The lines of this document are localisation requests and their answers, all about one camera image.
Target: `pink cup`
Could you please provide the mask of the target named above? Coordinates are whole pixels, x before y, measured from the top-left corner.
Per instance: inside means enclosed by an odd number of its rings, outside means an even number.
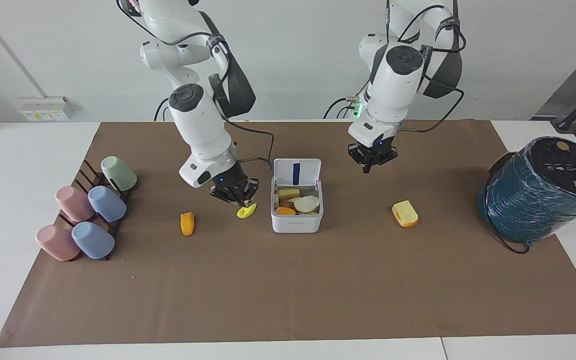
[[[95,214],[87,194],[76,187],[62,187],[57,191],[55,199],[66,216],[75,223],[87,221]]]
[[[71,232],[62,227],[44,226],[37,232],[35,239],[48,255],[60,262],[72,260],[80,253]]]

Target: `blue plastic wrap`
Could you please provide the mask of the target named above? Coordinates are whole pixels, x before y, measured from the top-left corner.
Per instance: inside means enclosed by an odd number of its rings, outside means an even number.
[[[576,193],[553,184],[535,169],[531,148],[540,139],[546,137],[531,141],[511,157],[477,196],[483,219],[515,242],[544,239],[576,219]]]

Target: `blue cup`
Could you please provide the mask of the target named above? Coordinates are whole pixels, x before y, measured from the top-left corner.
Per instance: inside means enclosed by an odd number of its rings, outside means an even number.
[[[81,251],[94,260],[105,258],[115,248],[115,238],[89,221],[78,223],[72,229],[72,238]]]
[[[108,223],[118,221],[126,214],[126,203],[108,187],[95,186],[90,189],[88,201]]]

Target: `white wall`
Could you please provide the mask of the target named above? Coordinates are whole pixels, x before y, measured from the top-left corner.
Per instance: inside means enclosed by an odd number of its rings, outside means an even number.
[[[459,4],[466,98],[451,117],[530,119],[576,68],[576,2]],[[321,117],[358,91],[368,76],[359,41],[384,29],[383,0],[201,0],[198,9],[226,36],[255,89],[245,115],[252,120]],[[149,35],[113,0],[0,1],[0,37],[48,96],[73,103],[75,121],[147,121],[171,91],[140,61]],[[205,77],[214,71],[198,67]],[[21,121],[19,98],[36,95],[0,46],[0,121]],[[441,117],[453,96],[418,96],[409,117]]]

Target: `blue strip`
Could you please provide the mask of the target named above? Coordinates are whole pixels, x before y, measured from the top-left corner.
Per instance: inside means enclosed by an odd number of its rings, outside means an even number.
[[[302,170],[302,164],[295,162],[292,164],[292,184],[299,185],[299,172]]]

